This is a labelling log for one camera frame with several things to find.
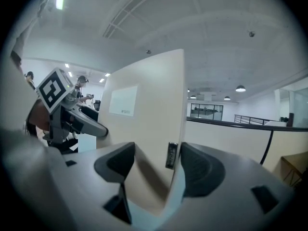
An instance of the wooden table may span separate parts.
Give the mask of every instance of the wooden table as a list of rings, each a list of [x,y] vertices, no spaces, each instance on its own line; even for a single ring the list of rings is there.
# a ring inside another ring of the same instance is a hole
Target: wooden table
[[[290,172],[284,178],[283,181],[285,181],[288,178],[288,176],[292,173],[290,186],[294,186],[300,179],[302,179],[304,171],[308,168],[308,152],[282,156],[281,160],[290,167]],[[294,174],[297,174],[299,179],[292,184]]]

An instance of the metal railing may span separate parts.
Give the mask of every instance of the metal railing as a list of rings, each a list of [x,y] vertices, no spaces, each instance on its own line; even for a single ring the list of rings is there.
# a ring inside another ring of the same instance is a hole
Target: metal railing
[[[273,120],[262,119],[262,118],[252,117],[252,116],[234,115],[234,122],[235,123],[264,125],[269,121],[273,121]]]

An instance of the person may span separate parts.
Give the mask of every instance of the person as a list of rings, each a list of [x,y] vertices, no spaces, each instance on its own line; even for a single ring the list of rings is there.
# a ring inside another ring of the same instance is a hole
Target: person
[[[78,79],[77,79],[77,83],[75,85],[75,89],[80,90],[80,88],[83,88],[83,87],[86,86],[87,82],[89,82],[89,81],[85,76],[83,76],[83,75],[79,76]],[[90,99],[92,99],[92,96],[88,96],[88,97],[81,96],[79,98],[79,101],[84,102],[84,101],[90,100]]]
[[[32,87],[33,90],[35,90],[35,86],[33,83],[33,79],[34,79],[34,75],[32,71],[29,71],[26,75],[26,81],[28,82],[28,84]],[[29,123],[29,119],[27,119],[26,121],[26,129],[28,130],[29,134],[32,136],[37,137],[38,133],[37,133],[37,128],[35,125]]]

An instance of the window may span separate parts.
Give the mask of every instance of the window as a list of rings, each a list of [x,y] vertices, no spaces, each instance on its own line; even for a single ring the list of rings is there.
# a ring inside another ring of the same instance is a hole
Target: window
[[[221,121],[223,105],[192,103],[191,117]]]

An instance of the desk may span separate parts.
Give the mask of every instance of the desk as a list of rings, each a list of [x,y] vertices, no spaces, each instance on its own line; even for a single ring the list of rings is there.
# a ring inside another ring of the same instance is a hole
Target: desk
[[[290,167],[290,172],[283,179],[283,181],[285,181],[288,178],[288,176],[292,173],[290,186],[294,186],[302,178],[306,168],[308,168],[308,152],[282,156],[281,160]],[[292,184],[294,174],[297,174],[299,178]]]

